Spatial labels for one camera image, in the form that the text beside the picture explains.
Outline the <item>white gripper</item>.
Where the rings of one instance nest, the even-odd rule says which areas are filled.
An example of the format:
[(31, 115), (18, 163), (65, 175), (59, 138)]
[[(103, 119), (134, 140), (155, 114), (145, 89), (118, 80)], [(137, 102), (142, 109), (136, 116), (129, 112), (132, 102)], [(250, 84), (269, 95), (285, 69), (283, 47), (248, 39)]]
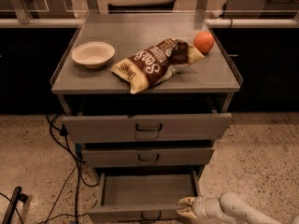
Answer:
[(221, 209), (220, 200), (218, 198), (208, 198), (204, 196), (186, 197), (178, 201), (178, 204), (186, 204), (190, 207), (177, 210), (182, 217), (191, 219), (222, 219), (224, 213)]

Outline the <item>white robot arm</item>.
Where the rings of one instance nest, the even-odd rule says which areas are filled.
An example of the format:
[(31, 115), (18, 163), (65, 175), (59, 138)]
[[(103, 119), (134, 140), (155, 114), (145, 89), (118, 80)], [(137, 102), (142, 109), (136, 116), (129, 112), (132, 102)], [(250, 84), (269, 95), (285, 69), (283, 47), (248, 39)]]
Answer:
[(216, 218), (226, 224), (282, 224), (251, 207), (234, 192), (224, 192), (219, 198), (186, 197), (178, 204), (186, 205), (178, 214), (192, 219)]

